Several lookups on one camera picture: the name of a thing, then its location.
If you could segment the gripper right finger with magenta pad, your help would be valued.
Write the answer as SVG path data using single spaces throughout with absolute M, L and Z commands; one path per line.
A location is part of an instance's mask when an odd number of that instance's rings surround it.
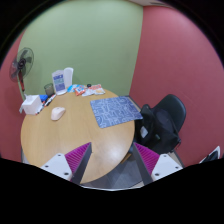
M 133 143 L 133 156 L 145 185 L 182 169 L 168 154 L 159 155 L 138 143 Z

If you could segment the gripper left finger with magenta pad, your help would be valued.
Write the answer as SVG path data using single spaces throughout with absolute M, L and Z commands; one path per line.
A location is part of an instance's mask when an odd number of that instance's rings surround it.
M 91 143 L 86 143 L 67 154 L 57 153 L 41 168 L 77 185 L 81 183 L 92 153 Z

